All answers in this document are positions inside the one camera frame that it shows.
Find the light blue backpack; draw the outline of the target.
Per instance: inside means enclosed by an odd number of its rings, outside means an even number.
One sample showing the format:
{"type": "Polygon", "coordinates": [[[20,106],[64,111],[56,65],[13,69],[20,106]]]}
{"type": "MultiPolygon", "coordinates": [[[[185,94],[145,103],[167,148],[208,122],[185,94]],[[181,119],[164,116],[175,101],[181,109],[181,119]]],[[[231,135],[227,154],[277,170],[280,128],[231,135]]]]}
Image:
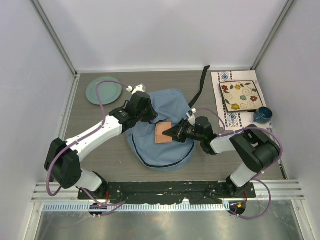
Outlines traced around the light blue backpack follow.
{"type": "Polygon", "coordinates": [[[125,132],[130,148],[146,167],[155,171],[174,171],[183,168],[192,159],[196,150],[194,140],[187,139],[184,143],[156,143],[156,126],[166,122],[175,126],[187,117],[187,112],[192,109],[203,91],[209,68],[209,65],[204,67],[199,91],[190,102],[187,102],[178,89],[165,89],[149,94],[158,116],[151,122],[138,122],[135,127],[125,132]]]}

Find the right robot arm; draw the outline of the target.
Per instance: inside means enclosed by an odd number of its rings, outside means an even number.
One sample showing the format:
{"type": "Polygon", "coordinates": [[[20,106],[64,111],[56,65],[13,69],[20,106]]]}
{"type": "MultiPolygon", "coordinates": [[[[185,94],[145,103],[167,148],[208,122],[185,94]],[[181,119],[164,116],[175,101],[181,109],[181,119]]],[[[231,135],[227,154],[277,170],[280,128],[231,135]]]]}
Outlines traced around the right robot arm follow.
{"type": "Polygon", "coordinates": [[[208,118],[200,116],[195,119],[194,124],[183,119],[162,134],[179,143],[184,143],[187,139],[198,141],[202,150],[209,155],[237,152],[242,164],[225,182],[209,187],[208,192],[212,198],[240,198],[245,194],[250,181],[283,154],[282,145],[268,136],[270,132],[254,124],[234,133],[217,135],[208,118]]]}

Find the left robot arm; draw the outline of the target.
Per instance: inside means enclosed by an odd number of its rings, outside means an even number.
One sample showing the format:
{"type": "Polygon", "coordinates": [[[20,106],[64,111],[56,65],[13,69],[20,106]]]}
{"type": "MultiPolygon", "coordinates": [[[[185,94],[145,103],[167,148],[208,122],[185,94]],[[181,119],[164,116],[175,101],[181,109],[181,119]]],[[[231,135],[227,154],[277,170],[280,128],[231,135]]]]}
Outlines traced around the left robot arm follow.
{"type": "Polygon", "coordinates": [[[83,169],[81,161],[103,143],[125,133],[138,122],[148,123],[157,116],[147,93],[133,93],[124,106],[112,110],[87,131],[67,140],[53,140],[44,163],[47,178],[56,180],[61,189],[77,187],[97,200],[104,198],[108,191],[107,181],[96,172],[83,169]]]}

